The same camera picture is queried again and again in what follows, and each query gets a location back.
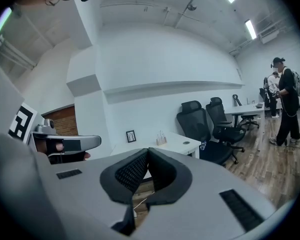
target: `white shirt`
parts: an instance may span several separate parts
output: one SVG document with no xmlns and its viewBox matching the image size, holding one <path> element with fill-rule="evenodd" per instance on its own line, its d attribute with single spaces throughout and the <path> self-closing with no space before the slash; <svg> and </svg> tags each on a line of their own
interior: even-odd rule
<svg viewBox="0 0 300 240">
<path fill-rule="evenodd" d="M 278 88 L 276 86 L 277 82 L 278 81 L 277 81 L 276 77 L 273 74 L 268 77 L 268 85 L 269 85 L 270 93 L 273 94 L 278 90 Z"/>
</svg>

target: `shoe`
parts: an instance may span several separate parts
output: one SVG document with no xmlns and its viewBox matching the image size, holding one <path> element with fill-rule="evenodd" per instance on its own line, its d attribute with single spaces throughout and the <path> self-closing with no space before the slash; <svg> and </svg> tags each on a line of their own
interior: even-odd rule
<svg viewBox="0 0 300 240">
<path fill-rule="evenodd" d="M 271 137 L 271 138 L 269 138 L 269 142 L 270 142 L 271 144 L 273 144 L 273 145 L 279 146 L 279 145 L 277 144 L 277 138 L 276 138 L 276 137 Z"/>
<path fill-rule="evenodd" d="M 291 143 L 298 143 L 299 141 L 300 141 L 299 138 L 291 138 L 291 139 L 290 139 L 290 142 L 291 142 Z"/>
</svg>

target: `chair backrest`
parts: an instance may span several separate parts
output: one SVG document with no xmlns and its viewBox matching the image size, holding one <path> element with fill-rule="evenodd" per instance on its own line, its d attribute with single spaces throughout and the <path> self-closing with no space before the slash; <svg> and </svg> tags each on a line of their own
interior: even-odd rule
<svg viewBox="0 0 300 240">
<path fill-rule="evenodd" d="M 212 134 L 215 135 L 221 130 L 220 127 L 217 127 L 216 125 L 222 121 L 227 121 L 222 100 L 219 97 L 213 97 L 210 99 L 210 103 L 206 105 L 205 108 L 213 122 L 214 128 Z"/>
<path fill-rule="evenodd" d="M 186 137 L 199 141 L 211 139 L 206 111 L 201 107 L 199 101 L 193 100 L 181 104 L 182 112 L 176 115 Z"/>
<path fill-rule="evenodd" d="M 234 94 L 234 95 L 232 95 L 232 97 L 238 103 L 239 106 L 242 106 L 242 104 L 241 104 L 241 102 L 240 102 L 240 100 L 238 98 L 238 95 Z"/>
</svg>

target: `black pants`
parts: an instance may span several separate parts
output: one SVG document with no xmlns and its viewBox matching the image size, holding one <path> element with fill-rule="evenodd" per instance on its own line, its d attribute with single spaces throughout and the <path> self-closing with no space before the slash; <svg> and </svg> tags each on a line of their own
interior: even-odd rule
<svg viewBox="0 0 300 240">
<path fill-rule="evenodd" d="M 276 136 L 276 143 L 281 146 L 285 142 L 285 139 L 289 133 L 291 138 L 300 139 L 297 115 L 290 117 L 283 109 L 280 129 L 278 135 Z"/>
<path fill-rule="evenodd" d="M 268 91 L 268 94 L 270 99 L 271 116 L 275 117 L 277 111 L 277 100 L 272 96 L 272 93 L 270 91 Z"/>
</svg>

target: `white desk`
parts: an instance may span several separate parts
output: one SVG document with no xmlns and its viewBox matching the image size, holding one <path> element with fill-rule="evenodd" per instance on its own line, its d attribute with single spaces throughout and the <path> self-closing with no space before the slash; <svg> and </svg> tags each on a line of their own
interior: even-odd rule
<svg viewBox="0 0 300 240">
<path fill-rule="evenodd" d="M 136 150 L 136 149 L 147 149 L 147 148 L 158 148 L 168 151 L 177 152 L 183 155 L 192 154 L 193 158 L 200 158 L 199 146 L 201 145 L 200 141 L 181 136 L 173 132 L 165 133 L 167 140 L 166 144 L 158 146 L 156 143 L 156 137 L 153 136 L 152 140 L 137 140 L 131 143 L 122 143 L 115 145 L 110 156 L 118 155 L 127 151 Z"/>
<path fill-rule="evenodd" d="M 265 133 L 265 104 L 262 108 L 256 108 L 257 104 L 249 104 L 242 106 L 233 106 L 224 110 L 226 115 L 242 115 L 242 116 L 251 116 L 251 115 L 260 115 L 260 128 L 259 128 L 259 144 L 258 151 L 262 150 L 263 147 L 263 137 Z"/>
</svg>

